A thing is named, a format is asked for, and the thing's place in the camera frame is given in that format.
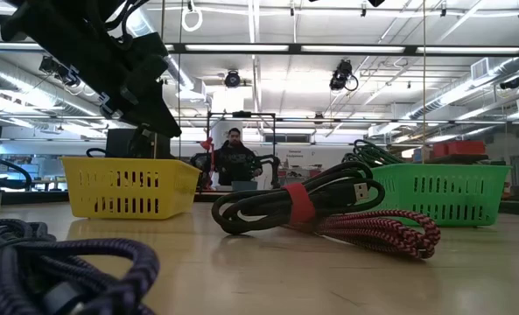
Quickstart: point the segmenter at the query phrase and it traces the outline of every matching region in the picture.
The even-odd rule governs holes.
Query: table surface
[[[428,261],[383,255],[284,228],[227,236],[210,204],[169,220],[88,220],[68,204],[9,206],[0,218],[45,221],[60,240],[126,237],[161,262],[144,302],[158,314],[519,314],[519,216],[443,228]],[[88,260],[120,277],[122,258]]]

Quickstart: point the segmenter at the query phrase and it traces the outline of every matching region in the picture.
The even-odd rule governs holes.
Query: yellow basket
[[[191,210],[200,170],[178,160],[63,157],[73,215],[167,219]]]

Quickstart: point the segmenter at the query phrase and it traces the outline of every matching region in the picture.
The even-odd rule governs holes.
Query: man
[[[228,132],[228,140],[214,151],[214,163],[219,173],[218,183],[231,186],[232,181],[249,181],[263,173],[256,155],[242,144],[242,133],[237,128]]]

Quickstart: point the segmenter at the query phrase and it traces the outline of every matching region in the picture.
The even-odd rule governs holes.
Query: green basket
[[[487,226],[496,222],[509,166],[393,164],[373,169],[385,187],[375,210],[411,210],[439,226]],[[370,198],[377,195],[370,190]],[[405,219],[403,223],[411,224]]]

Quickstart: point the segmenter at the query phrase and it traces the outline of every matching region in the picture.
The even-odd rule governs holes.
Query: red velcro strap
[[[307,222],[315,218],[315,207],[304,185],[300,183],[283,187],[291,195],[292,212],[290,224]]]

